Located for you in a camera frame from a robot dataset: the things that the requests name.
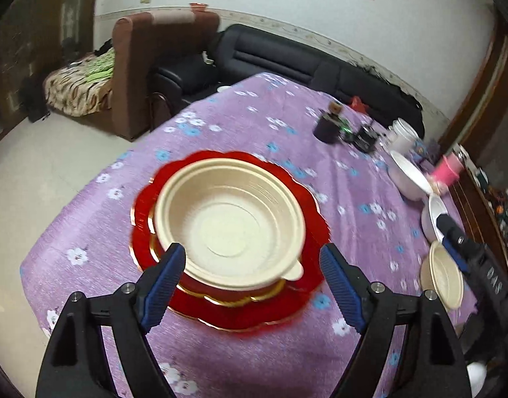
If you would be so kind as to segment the green snack wrapper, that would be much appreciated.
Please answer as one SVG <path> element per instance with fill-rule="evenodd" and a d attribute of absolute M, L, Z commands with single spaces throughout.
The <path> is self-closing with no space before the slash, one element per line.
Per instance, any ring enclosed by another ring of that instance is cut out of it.
<path fill-rule="evenodd" d="M 345 143 L 352 143 L 355 138 L 355 133 L 353 129 L 350 127 L 349 122 L 344 119 L 342 123 L 340 123 L 340 139 Z"/>

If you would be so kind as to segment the black pot with cork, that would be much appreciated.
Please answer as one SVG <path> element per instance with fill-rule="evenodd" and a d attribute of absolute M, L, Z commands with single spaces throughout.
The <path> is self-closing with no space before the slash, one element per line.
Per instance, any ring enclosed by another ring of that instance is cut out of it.
<path fill-rule="evenodd" d="M 342 105 L 338 101 L 331 101 L 327 110 L 321 112 L 313 135 L 324 144 L 333 145 L 338 141 L 342 119 L 340 113 Z"/>

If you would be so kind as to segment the wooden cabinet door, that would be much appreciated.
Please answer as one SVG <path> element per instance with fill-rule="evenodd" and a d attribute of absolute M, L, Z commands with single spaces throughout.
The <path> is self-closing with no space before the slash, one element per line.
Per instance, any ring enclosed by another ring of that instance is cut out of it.
<path fill-rule="evenodd" d="M 0 123 L 28 115 L 53 70 L 92 50 L 95 0 L 12 0 L 0 18 Z"/>

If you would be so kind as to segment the white plastic jar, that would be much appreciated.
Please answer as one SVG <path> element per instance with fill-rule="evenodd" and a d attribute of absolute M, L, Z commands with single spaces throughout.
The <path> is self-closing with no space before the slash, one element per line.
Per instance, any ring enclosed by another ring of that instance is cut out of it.
<path fill-rule="evenodd" d="M 386 148 L 389 152 L 407 155 L 418 140 L 418 133 L 404 119 L 396 119 L 390 126 Z"/>

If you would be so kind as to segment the cream plastic bowl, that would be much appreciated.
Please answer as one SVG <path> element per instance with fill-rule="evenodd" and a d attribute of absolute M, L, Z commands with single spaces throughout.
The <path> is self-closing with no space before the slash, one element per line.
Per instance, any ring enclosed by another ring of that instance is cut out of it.
<path fill-rule="evenodd" d="M 455 261 L 439 242 L 431 243 L 420 268 L 423 291 L 434 290 L 447 311 L 458 309 L 464 298 L 464 279 Z"/>
<path fill-rule="evenodd" d="M 224 290 L 302 277 L 306 227 L 293 192 L 261 166 L 198 160 L 165 182 L 154 209 L 160 244 L 180 243 L 188 276 Z"/>

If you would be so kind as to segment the patterned blanket bed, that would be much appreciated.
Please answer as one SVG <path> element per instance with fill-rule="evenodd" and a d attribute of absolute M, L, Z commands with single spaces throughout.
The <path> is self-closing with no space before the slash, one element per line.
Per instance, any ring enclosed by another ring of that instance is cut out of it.
<path fill-rule="evenodd" d="M 76 118 L 109 110 L 114 65 L 115 51 L 109 48 L 53 71 L 43 81 L 46 104 Z"/>

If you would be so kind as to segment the large white foam bowl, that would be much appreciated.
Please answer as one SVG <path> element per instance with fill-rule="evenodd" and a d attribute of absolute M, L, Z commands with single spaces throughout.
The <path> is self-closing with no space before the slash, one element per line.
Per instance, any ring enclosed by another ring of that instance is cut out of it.
<path fill-rule="evenodd" d="M 388 174 L 399 192 L 407 199 L 417 201 L 426 199 L 432 188 L 425 175 L 402 154 L 392 151 L 392 162 Z"/>

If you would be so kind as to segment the wooden sideboard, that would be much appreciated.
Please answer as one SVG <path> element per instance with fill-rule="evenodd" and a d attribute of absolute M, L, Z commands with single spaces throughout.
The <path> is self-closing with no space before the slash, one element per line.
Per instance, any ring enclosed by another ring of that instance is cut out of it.
<path fill-rule="evenodd" d="M 498 226 L 490 200 L 486 198 L 476 181 L 474 162 L 464 147 L 454 144 L 446 155 L 459 161 L 464 168 L 459 179 L 449 187 L 449 192 L 461 217 L 465 232 L 476 242 L 486 243 L 501 267 L 508 275 L 508 249 Z"/>

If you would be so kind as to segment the black round tin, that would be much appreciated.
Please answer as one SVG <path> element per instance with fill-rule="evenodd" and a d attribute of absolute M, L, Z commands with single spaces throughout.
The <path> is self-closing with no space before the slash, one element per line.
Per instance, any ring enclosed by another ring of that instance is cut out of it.
<path fill-rule="evenodd" d="M 362 153 L 371 154 L 374 151 L 378 138 L 379 133 L 371 125 L 363 125 L 355 133 L 353 145 Z"/>

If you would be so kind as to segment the red scalloped plate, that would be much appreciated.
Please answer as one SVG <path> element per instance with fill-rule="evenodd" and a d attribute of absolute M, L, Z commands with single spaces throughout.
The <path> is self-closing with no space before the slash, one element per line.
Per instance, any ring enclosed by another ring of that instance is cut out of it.
<path fill-rule="evenodd" d="M 251 154 L 203 150 L 159 169 L 131 209 L 130 252 L 141 270 L 173 242 L 187 263 L 170 309 L 226 332 L 286 322 L 321 285 L 331 238 L 312 193 Z"/>

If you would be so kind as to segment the small white foam bowl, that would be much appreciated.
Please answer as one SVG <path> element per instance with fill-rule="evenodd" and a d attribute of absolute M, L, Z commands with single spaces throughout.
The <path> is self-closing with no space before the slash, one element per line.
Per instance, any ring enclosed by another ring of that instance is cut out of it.
<path fill-rule="evenodd" d="M 424 209 L 422 210 L 420 223 L 422 231 L 426 239 L 432 243 L 435 241 L 443 241 L 443 233 L 437 227 L 437 219 L 442 214 L 447 214 L 445 203 L 435 193 L 431 193 L 425 202 Z"/>

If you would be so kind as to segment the pink sleeved thermos bottle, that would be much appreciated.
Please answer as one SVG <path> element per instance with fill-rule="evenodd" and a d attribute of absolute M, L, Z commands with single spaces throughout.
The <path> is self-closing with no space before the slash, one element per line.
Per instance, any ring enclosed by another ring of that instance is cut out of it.
<path fill-rule="evenodd" d="M 433 192 L 438 195 L 448 192 L 449 187 L 459 180 L 464 168 L 463 161 L 455 153 L 443 156 L 428 177 Z"/>

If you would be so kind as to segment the black leather sofa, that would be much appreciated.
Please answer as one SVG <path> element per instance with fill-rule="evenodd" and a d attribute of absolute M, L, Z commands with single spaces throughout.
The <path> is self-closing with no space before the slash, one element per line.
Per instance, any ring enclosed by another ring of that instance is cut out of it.
<path fill-rule="evenodd" d="M 412 95 L 362 67 L 273 33 L 234 24 L 216 33 L 203 53 L 172 61 L 161 57 L 147 76 L 148 93 L 177 115 L 194 101 L 264 72 L 327 93 L 349 105 L 357 97 L 383 127 L 405 120 L 420 138 L 425 137 L 422 105 Z"/>

